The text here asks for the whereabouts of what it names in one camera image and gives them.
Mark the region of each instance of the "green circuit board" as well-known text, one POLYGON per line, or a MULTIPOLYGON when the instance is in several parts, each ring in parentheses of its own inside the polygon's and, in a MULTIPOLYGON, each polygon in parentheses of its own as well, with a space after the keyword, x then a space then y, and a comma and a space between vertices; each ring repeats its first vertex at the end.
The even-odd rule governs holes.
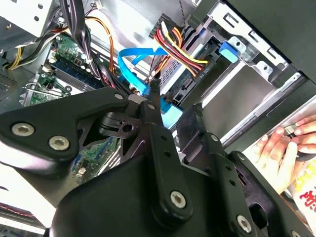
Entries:
MULTIPOLYGON (((85 55, 83 55, 77 44, 74 43, 70 37, 67 37, 65 35, 59 35, 58 37, 56 37, 56 42, 53 42, 52 49, 49 52, 49 55, 58 55, 59 57, 62 57, 69 62, 73 62, 73 64, 78 67, 78 72, 81 70, 80 66, 85 63, 85 55)), ((108 61, 103 60, 103 64, 105 67, 109 67, 108 61)), ((116 74, 120 75, 119 69, 116 69, 116 74)), ((39 92, 50 92, 50 90, 54 90, 58 91, 60 93, 60 96, 70 96, 70 93, 61 84, 58 83, 53 71, 41 72, 37 83, 34 84, 32 89, 39 92)), ((44 103, 59 98, 60 97, 57 96, 32 92, 32 96, 28 106, 44 103)), ((72 174, 76 177, 77 182, 81 184, 93 178, 97 174, 97 171, 107 161, 107 159, 111 157, 111 155, 115 152, 115 150, 117 149, 117 144, 117 138, 109 138, 106 142, 90 146, 87 149, 81 151, 76 158, 75 164, 72 168, 72 174), (83 167, 85 169, 85 172, 80 173, 80 169, 82 171, 83 167)))
MULTIPOLYGON (((57 81, 56 78, 53 76, 47 76, 47 75, 40 75, 39 79, 37 81, 39 84, 35 84, 34 90, 37 91, 42 91, 42 92, 48 92, 45 86, 50 85, 53 88, 58 88, 61 92, 61 95, 64 97, 69 96, 68 92, 65 90, 65 88, 60 85, 57 81)), ((30 105, 36 105, 40 103, 44 103, 50 100, 58 99, 59 97, 57 96, 51 96, 51 95, 45 95, 45 94, 40 94, 34 92, 31 97, 30 105)))
POLYGON ((101 167, 117 149, 118 138, 108 138, 108 141, 91 146, 80 152, 73 166, 73 175, 82 184, 95 177, 101 167))
MULTIPOLYGON (((73 62, 75 65, 79 67, 85 63, 86 56, 83 54, 83 52, 79 49, 77 44, 73 42, 73 40, 70 37, 66 35, 59 35, 57 39, 57 55, 60 55, 61 57, 69 60, 70 62, 73 62)), ((102 63, 106 68, 109 68, 108 61, 102 60, 102 63)), ((117 76, 121 75, 121 72, 118 68, 115 68, 115 74, 117 76)))

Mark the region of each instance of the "black plastic arm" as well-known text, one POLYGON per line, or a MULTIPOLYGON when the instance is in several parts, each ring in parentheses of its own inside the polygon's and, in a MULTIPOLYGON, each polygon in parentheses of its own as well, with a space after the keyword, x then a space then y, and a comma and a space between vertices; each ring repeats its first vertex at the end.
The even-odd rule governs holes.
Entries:
POLYGON ((2 114, 0 149, 5 156, 0 162, 39 174, 63 174, 79 153, 79 130, 89 130, 97 117, 123 112, 127 105, 123 93, 103 88, 2 114), (80 120, 89 117, 90 122, 79 127, 80 120), (14 134, 12 128, 18 123, 29 124, 33 134, 14 134), (54 136, 65 137, 69 147, 64 151, 51 148, 49 140, 54 136))

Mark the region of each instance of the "fingernail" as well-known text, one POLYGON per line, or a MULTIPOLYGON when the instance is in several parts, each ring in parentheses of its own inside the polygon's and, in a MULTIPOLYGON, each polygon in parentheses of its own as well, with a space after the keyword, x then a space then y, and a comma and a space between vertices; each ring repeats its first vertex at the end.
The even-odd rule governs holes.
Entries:
POLYGON ((278 128, 276 129, 276 134, 278 134, 278 135, 281 135, 283 132, 284 132, 284 129, 281 128, 281 127, 278 127, 278 128))
POLYGON ((285 137, 282 138, 282 140, 285 141, 285 142, 290 142, 290 141, 291 141, 291 138, 285 136, 285 137))
POLYGON ((295 142, 290 142, 288 146, 294 149, 295 147, 297 147, 297 144, 295 142))
POLYGON ((302 131, 301 131, 300 129, 296 129, 296 130, 294 131, 294 134, 295 134, 295 135, 300 135, 300 134, 302 134, 302 131))
POLYGON ((262 138, 261 141, 266 142, 268 140, 268 136, 267 134, 265 134, 262 138))

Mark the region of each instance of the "power cable bundle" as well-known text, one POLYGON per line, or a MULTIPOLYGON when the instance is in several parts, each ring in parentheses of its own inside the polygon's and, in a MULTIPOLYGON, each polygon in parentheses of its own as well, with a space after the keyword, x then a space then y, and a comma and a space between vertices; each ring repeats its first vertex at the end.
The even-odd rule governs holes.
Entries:
POLYGON ((181 49, 181 45, 179 46, 179 44, 170 37, 165 22, 161 23, 161 29, 157 29, 157 34, 154 35, 154 39, 172 59, 186 67, 194 77, 203 69, 203 65, 208 63, 206 60, 197 60, 185 53, 181 49))

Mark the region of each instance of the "orange wire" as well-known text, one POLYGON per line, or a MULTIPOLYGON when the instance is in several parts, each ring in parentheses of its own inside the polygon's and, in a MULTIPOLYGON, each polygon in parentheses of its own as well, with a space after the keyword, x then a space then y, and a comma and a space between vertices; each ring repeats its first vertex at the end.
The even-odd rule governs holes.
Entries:
MULTIPOLYGON (((178 46, 181 47, 181 46, 182 46, 182 36, 181 36, 179 30, 178 30, 176 27, 174 27, 174 28, 172 29, 172 32, 175 34, 175 36, 176 36, 177 39, 178 39, 178 46)), ((156 74, 157 74, 158 72, 160 72, 160 70, 163 69, 163 67, 164 67, 170 60, 171 60, 170 56, 167 56, 167 57, 163 60, 163 62, 158 66, 158 68, 157 68, 157 70, 156 70, 156 74)))
MULTIPOLYGON (((157 41, 157 43, 166 51, 168 52, 168 49, 162 44, 160 43, 160 41, 157 39, 157 36, 154 35, 154 39, 157 41)), ((181 65, 183 65, 184 67, 186 67, 186 69, 189 70, 189 72, 195 77, 196 73, 187 65, 183 64, 179 59, 177 59, 176 57, 174 57, 173 55, 169 55, 170 57, 172 57, 174 60, 176 60, 178 63, 180 63, 181 65)))

